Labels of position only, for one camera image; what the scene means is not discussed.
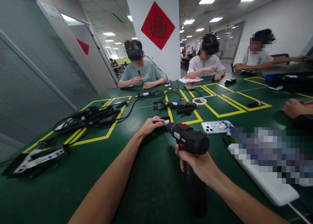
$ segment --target black drill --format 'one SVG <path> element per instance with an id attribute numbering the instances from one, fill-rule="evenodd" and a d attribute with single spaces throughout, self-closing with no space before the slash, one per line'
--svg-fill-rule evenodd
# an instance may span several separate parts
<path id="1" fill-rule="evenodd" d="M 210 140 L 200 131 L 181 123 L 169 122 L 166 129 L 176 139 L 180 150 L 196 155 L 205 154 L 210 147 Z M 184 161 L 185 179 L 187 183 L 187 199 L 196 217 L 202 217 L 207 212 L 205 183 L 193 171 L 189 163 Z"/>

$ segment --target chair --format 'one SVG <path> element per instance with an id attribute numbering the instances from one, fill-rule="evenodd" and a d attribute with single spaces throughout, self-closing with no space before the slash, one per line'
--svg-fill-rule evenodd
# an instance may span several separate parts
<path id="1" fill-rule="evenodd" d="M 289 55 L 287 53 L 285 54 L 277 54 L 277 55 L 271 55 L 272 57 L 289 57 Z"/>

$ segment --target cartoon phone case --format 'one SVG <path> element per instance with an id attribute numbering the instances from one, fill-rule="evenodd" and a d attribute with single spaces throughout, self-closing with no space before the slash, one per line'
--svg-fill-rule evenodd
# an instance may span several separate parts
<path id="1" fill-rule="evenodd" d="M 217 133 L 226 133 L 229 131 L 230 127 L 234 127 L 229 121 L 206 121 L 202 122 L 201 126 L 205 134 L 217 134 Z"/>

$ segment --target pink cloth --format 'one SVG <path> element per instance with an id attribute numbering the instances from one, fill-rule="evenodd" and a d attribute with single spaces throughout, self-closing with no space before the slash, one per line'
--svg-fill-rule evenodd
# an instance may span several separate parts
<path id="1" fill-rule="evenodd" d="M 198 82 L 198 81 L 203 81 L 202 78 L 199 77 L 195 77 L 195 78 L 187 78 L 187 77 L 183 77 L 182 79 L 187 80 L 188 82 Z"/>

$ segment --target white ring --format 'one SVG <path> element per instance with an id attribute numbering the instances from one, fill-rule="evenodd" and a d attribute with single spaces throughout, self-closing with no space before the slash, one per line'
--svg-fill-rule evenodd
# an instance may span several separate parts
<path id="1" fill-rule="evenodd" d="M 202 100 L 202 101 L 204 101 L 203 103 L 198 103 L 198 102 L 196 102 L 196 100 Z M 205 105 L 206 104 L 206 99 L 204 99 L 204 98 L 194 98 L 193 100 L 192 100 L 192 102 L 194 103 L 194 104 L 196 104 L 197 106 L 201 106 L 201 105 Z"/>

